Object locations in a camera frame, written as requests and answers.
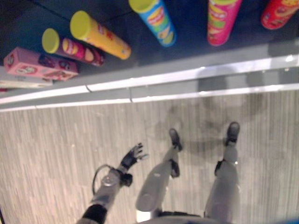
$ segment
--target snack box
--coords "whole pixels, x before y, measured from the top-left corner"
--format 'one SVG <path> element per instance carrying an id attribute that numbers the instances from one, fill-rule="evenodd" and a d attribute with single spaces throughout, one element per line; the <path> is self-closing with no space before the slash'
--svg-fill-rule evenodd
<path id="1" fill-rule="evenodd" d="M 9 75 L 0 66 L 0 88 L 43 88 L 52 84 L 52 80 Z"/>
<path id="2" fill-rule="evenodd" d="M 8 74 L 53 80 L 65 81 L 78 75 L 77 66 L 72 61 L 19 47 L 4 58 L 4 67 Z"/>

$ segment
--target shelf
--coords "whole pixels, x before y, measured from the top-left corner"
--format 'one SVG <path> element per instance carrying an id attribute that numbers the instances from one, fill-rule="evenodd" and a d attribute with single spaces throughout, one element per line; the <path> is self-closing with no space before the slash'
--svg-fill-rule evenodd
<path id="1" fill-rule="evenodd" d="M 298 55 L 299 13 L 296 13 L 283 28 L 274 31 L 266 30 L 260 25 L 259 17 L 267 1 L 244 1 L 229 41 L 222 46 L 212 47 L 206 41 L 206 1 L 165 0 L 165 3 L 178 33 L 177 42 L 170 48 L 159 45 L 138 15 L 130 10 L 127 1 L 94 1 L 88 4 L 78 0 L 39 0 L 34 3 L 21 1 L 14 6 L 14 10 L 3 14 L 6 20 L 0 23 L 1 34 L 4 34 L 1 35 L 1 45 L 3 45 L 0 49 L 1 59 L 15 46 L 42 52 L 41 36 L 48 27 L 71 37 L 69 20 L 71 15 L 80 9 L 87 11 L 127 41 L 132 46 L 132 55 L 128 60 L 123 61 L 106 54 L 107 62 L 102 68 L 78 63 L 80 70 L 78 77 L 67 82 L 56 82 L 52 87 L 39 90 L 8 92 L 0 97 L 0 103 L 9 97 L 21 99 L 20 96 L 23 94 L 34 95 L 38 92 L 64 88 L 71 88 L 64 90 L 69 93 L 81 88 L 87 96 L 89 92 L 85 85 L 152 77 L 178 71 L 184 76 L 183 71 L 201 67 L 214 66 L 219 70 L 231 63 Z M 277 64 L 274 61 L 268 69 L 275 68 Z M 226 74 L 221 75 L 234 73 L 240 72 L 232 70 L 229 66 Z M 218 75 L 220 75 L 219 71 L 214 73 L 214 76 Z M 201 72 L 196 78 L 206 78 L 206 73 Z"/>

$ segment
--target yellow pringles can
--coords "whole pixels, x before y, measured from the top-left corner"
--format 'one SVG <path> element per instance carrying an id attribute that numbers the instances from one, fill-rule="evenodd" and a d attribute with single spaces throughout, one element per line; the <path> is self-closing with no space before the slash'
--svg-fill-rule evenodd
<path id="1" fill-rule="evenodd" d="M 130 57 L 131 48 L 117 35 L 99 24 L 85 11 L 77 11 L 71 18 L 71 34 L 120 59 Z"/>

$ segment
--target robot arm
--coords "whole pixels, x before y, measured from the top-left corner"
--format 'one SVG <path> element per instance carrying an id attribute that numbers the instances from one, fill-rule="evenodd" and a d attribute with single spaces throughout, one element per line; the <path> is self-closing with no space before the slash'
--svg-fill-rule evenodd
<path id="1" fill-rule="evenodd" d="M 120 188 L 124 185 L 130 186 L 132 183 L 133 177 L 127 173 L 128 170 L 148 156 L 147 154 L 140 155 L 141 148 L 141 143 L 134 146 L 122 159 L 117 169 L 110 168 L 109 173 L 101 180 L 101 186 L 94 194 L 91 205 L 77 224 L 103 224 L 105 222 L 107 212 L 113 205 Z"/>

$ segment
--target floor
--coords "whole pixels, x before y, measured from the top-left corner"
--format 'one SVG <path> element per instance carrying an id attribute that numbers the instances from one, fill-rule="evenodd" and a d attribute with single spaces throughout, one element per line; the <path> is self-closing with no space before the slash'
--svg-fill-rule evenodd
<path id="1" fill-rule="evenodd" d="M 74 224 L 92 197 L 95 169 L 117 166 L 144 144 L 107 222 L 132 224 L 147 173 L 178 129 L 181 176 L 170 182 L 166 210 L 203 214 L 228 124 L 239 121 L 241 220 L 269 223 L 299 214 L 299 91 L 95 105 L 0 114 L 0 206 L 7 224 Z"/>

